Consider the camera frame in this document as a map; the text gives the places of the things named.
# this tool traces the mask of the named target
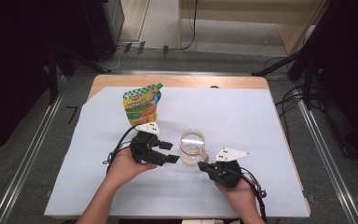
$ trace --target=person's left arm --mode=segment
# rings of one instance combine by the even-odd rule
[[[97,192],[77,221],[77,224],[106,223],[110,206],[117,190],[138,174],[156,167],[157,165],[150,163],[136,163],[128,147],[120,150],[113,160],[103,183],[98,187]]]

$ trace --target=human arm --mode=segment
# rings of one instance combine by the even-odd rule
[[[264,220],[258,215],[255,195],[251,186],[243,179],[233,189],[223,187],[216,182],[214,184],[227,197],[231,207],[246,224],[261,224]]]
[[[110,206],[117,190],[138,174],[156,167],[157,165],[150,163],[136,163],[128,147],[120,150],[113,160],[101,186],[98,187],[89,206],[77,221],[77,224],[106,223]]]

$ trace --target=human hand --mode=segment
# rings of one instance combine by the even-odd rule
[[[131,149],[126,147],[121,149],[113,159],[103,182],[113,189],[119,189],[138,174],[156,167],[157,165],[151,163],[137,163],[131,155]]]
[[[228,189],[214,182],[217,188],[227,197],[231,207],[245,223],[264,223],[258,215],[255,194],[251,186],[243,179],[233,189]]]

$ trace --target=person's right arm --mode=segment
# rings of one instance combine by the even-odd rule
[[[257,213],[255,195],[252,192],[249,184],[246,183],[243,179],[233,189],[225,188],[216,182],[214,182],[214,184],[224,195],[226,195],[231,207],[235,212],[237,212],[244,223],[265,223]]]

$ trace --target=aluminum strip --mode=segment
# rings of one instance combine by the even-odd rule
[[[65,84],[66,78],[62,77],[60,80],[61,91],[53,104],[48,107],[48,110],[46,111],[45,116],[39,124],[39,127],[34,134],[34,138],[21,161],[19,169],[11,180],[4,198],[0,203],[0,224],[7,222],[7,218],[10,215],[11,209],[13,208],[13,205],[21,192],[22,186],[24,185],[32,165],[34,164],[34,160],[39,151],[39,148],[41,147],[46,133],[48,132],[48,128],[54,119],[58,107],[60,106]]]
[[[313,116],[312,111],[309,111],[304,103],[301,101],[298,104],[300,110],[303,114],[304,120],[307,122],[307,125],[310,129],[310,134],[312,135],[313,141],[319,151],[322,162],[324,163],[324,168],[328,173],[330,180],[333,184],[333,187],[336,191],[339,201],[341,202],[341,206],[347,216],[348,221],[351,224],[358,223],[358,209],[356,204],[354,203],[354,199],[351,196],[351,193],[345,184],[344,179],[341,176],[341,173],[336,166],[336,163],[330,154],[330,150],[327,144],[324,141],[324,137],[320,132],[318,124]]]

